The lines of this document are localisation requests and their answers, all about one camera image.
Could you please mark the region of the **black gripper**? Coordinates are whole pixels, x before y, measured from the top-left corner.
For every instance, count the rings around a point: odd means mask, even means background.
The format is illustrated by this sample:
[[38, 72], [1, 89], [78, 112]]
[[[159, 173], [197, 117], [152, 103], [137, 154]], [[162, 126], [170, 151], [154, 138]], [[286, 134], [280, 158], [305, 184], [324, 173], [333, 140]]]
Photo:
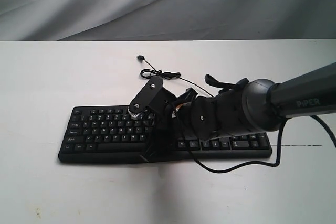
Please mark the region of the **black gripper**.
[[154, 114], [154, 126], [146, 141], [143, 157], [162, 156], [169, 152], [175, 134], [172, 114], [178, 99], [178, 97], [155, 98], [145, 106]]

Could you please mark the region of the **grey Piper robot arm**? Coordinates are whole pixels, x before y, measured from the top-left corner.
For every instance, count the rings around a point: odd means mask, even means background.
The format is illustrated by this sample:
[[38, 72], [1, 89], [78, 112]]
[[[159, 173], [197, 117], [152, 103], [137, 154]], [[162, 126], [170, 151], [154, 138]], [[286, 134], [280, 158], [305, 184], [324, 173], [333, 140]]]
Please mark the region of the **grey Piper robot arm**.
[[301, 116], [335, 112], [335, 64], [283, 83], [268, 79], [237, 83], [205, 82], [217, 95], [200, 96], [193, 88], [175, 96], [164, 80], [178, 72], [143, 69], [146, 85], [130, 108], [148, 114], [153, 124], [147, 133], [143, 156], [152, 162], [182, 159], [267, 158], [272, 149], [268, 132]]

